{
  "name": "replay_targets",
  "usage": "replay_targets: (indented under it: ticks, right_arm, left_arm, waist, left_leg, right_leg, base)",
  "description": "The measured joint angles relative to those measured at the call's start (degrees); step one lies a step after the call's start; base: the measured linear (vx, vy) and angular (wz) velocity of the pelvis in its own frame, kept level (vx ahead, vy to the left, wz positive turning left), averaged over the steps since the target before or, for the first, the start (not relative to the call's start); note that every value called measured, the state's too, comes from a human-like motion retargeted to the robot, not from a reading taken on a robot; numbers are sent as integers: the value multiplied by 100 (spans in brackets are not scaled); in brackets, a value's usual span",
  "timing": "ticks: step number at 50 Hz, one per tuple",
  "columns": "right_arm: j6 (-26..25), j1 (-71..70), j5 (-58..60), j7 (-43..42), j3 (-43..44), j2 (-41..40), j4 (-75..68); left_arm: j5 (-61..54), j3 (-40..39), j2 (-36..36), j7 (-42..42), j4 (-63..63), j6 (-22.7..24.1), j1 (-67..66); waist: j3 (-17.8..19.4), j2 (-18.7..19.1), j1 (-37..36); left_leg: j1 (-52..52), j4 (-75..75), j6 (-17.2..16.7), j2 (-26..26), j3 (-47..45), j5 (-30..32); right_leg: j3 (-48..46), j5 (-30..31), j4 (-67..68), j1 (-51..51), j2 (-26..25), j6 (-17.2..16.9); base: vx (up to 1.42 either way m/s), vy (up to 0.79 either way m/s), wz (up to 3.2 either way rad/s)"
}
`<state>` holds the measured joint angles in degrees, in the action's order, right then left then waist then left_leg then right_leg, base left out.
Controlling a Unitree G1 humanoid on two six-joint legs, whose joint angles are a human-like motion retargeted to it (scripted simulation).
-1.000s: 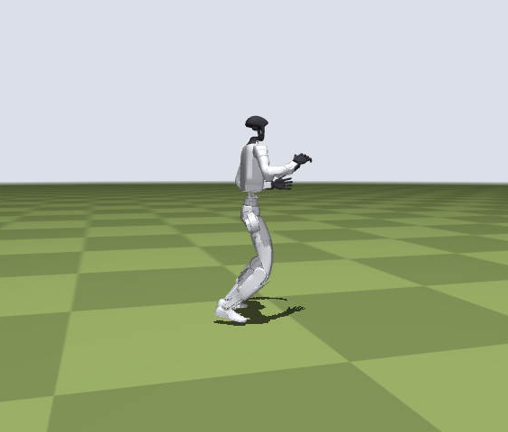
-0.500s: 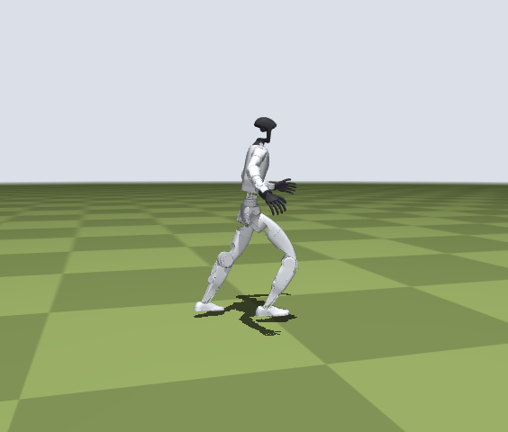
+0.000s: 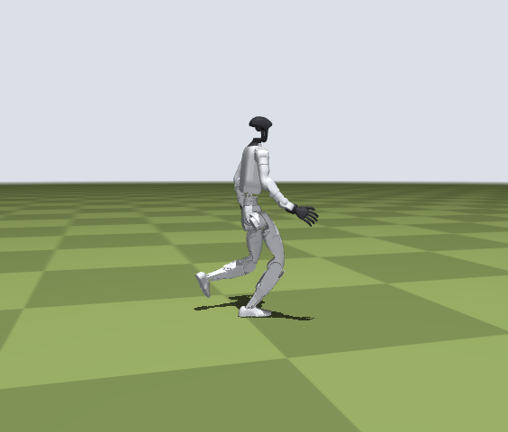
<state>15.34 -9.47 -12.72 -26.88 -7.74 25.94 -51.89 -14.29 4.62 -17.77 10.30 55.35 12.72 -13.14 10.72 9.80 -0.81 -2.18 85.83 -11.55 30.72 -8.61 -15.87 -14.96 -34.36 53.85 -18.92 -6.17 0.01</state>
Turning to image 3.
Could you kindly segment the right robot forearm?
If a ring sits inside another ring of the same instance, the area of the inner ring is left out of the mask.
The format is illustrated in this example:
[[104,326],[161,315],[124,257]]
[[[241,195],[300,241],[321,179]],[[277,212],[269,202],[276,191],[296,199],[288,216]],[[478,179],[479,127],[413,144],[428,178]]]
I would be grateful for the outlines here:
[[275,181],[272,178],[268,178],[266,180],[266,186],[268,187],[268,190],[270,191],[269,196],[276,201],[278,206],[283,209],[293,210],[294,204],[289,202],[284,195],[282,195],[277,188],[277,185]]

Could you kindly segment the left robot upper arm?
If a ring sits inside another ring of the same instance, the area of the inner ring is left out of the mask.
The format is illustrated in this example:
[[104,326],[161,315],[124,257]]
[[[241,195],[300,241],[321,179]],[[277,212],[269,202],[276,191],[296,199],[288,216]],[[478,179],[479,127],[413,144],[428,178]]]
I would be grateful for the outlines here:
[[241,167],[241,162],[238,166],[235,176],[233,177],[233,181],[237,186],[240,186],[240,167]]

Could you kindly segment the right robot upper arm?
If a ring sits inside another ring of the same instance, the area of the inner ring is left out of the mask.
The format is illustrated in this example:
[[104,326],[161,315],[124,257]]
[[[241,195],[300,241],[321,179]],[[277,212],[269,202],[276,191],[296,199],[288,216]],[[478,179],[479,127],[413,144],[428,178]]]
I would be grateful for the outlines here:
[[261,188],[264,191],[269,191],[268,187],[266,186],[266,180],[270,177],[268,177],[269,174],[269,154],[268,151],[261,148],[256,148],[254,153],[254,159],[258,163],[258,169],[259,169],[259,180],[261,184]]

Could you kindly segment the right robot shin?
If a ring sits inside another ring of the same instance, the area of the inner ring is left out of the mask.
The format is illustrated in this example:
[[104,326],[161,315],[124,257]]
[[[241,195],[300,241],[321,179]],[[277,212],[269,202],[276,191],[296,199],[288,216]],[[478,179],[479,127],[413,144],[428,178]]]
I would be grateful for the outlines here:
[[[260,277],[257,285],[256,291],[253,293],[249,303],[247,304],[247,309],[252,310],[255,308],[257,304],[272,290],[272,288],[276,285],[278,280],[284,274],[286,270],[282,272],[282,266],[278,262],[273,262],[270,264],[267,271],[263,273]],[[282,272],[282,273],[281,273]],[[263,297],[263,296],[264,297]],[[255,306],[254,306],[255,305]],[[252,308],[251,308],[252,306]]]

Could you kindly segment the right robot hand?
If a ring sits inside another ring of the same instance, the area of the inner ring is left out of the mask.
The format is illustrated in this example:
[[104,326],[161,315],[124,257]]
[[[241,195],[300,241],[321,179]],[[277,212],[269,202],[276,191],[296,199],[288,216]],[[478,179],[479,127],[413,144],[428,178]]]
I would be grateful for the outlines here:
[[313,224],[315,224],[315,222],[311,218],[309,218],[308,216],[312,217],[315,221],[317,221],[317,219],[313,215],[315,215],[317,218],[319,216],[315,212],[309,211],[308,209],[309,210],[313,210],[313,211],[315,210],[314,207],[309,207],[309,206],[304,206],[304,207],[300,206],[300,207],[298,207],[298,205],[295,204],[293,210],[290,211],[290,210],[286,209],[286,211],[289,212],[289,213],[292,213],[292,214],[296,214],[296,216],[299,219],[304,220],[306,223],[308,223],[310,225],[310,227],[312,227],[312,224],[309,221],[311,221]]

